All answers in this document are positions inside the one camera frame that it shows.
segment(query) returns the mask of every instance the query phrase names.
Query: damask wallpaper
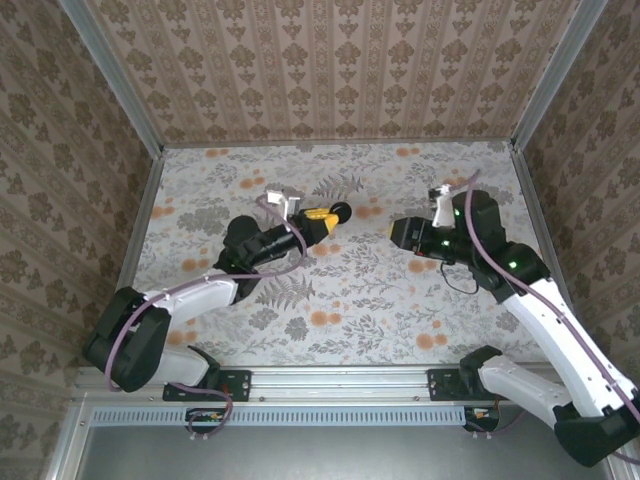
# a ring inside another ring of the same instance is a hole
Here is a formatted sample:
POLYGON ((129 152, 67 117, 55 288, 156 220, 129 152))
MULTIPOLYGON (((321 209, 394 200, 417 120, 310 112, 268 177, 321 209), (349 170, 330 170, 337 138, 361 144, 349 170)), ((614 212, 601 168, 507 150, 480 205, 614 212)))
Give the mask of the damask wallpaper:
POLYGON ((0 478, 39 478, 150 158, 55 1, 0 2, 0 478))
POLYGON ((574 306, 640 381, 640 2, 610 0, 526 146, 574 306))
POLYGON ((579 0, 90 0, 170 145, 509 137, 579 0))
MULTIPOLYGON (((265 189, 293 188, 303 208, 347 201, 354 212, 302 267, 173 329, 170 344, 197 345, 224 365, 457 362, 487 343, 517 361, 544 360, 491 295, 452 290, 439 262, 387 237, 394 219, 432 215, 430 186, 462 182, 481 168, 479 187, 499 202, 509 237, 537 248, 506 142, 176 149, 164 158, 135 279, 142 291, 205 273, 231 218, 252 215, 267 228, 254 204, 265 189)), ((473 291, 466 268, 445 272, 452 285, 473 291)))

